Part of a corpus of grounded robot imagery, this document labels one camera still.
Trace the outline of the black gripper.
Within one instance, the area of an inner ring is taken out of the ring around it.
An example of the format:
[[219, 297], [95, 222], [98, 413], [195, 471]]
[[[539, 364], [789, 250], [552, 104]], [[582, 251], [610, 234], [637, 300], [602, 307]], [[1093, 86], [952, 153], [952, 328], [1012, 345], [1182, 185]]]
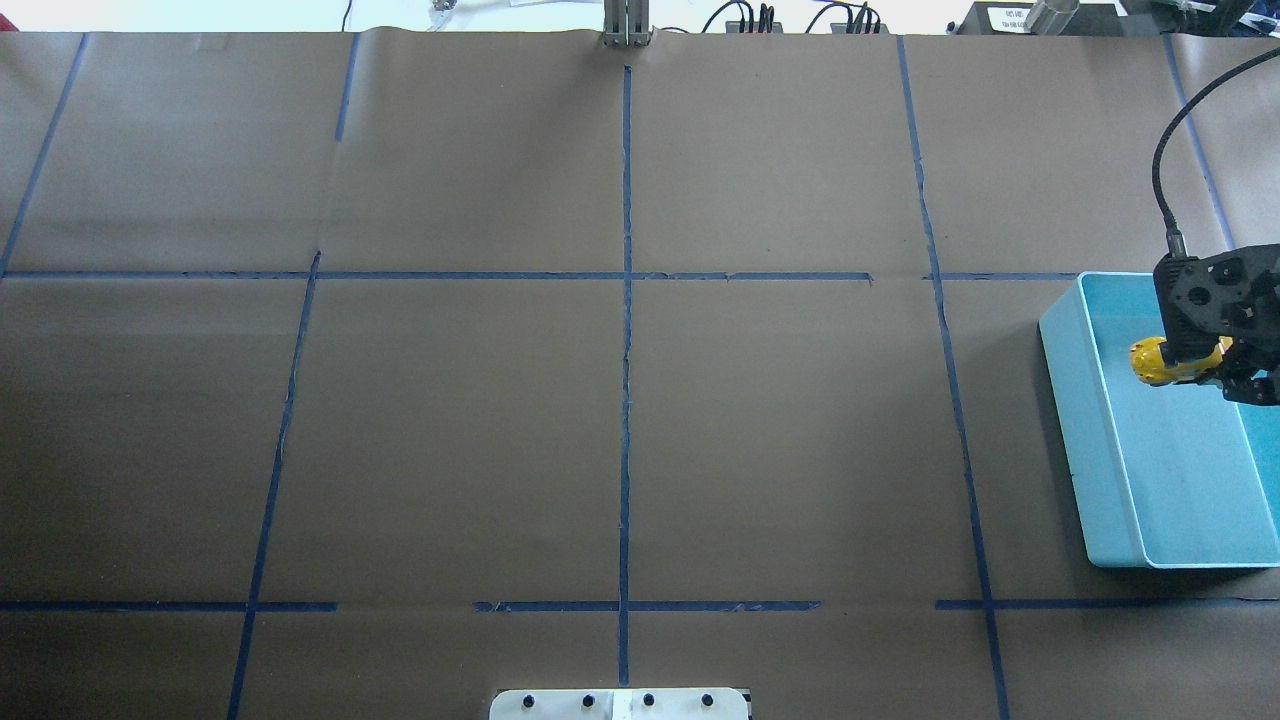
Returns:
[[1166, 368], [1206, 360], [1222, 337], [1231, 346], [1213, 370], [1226, 401], [1279, 405], [1277, 260], [1275, 243], [1245, 246], [1210, 258], [1171, 254], [1153, 272]]

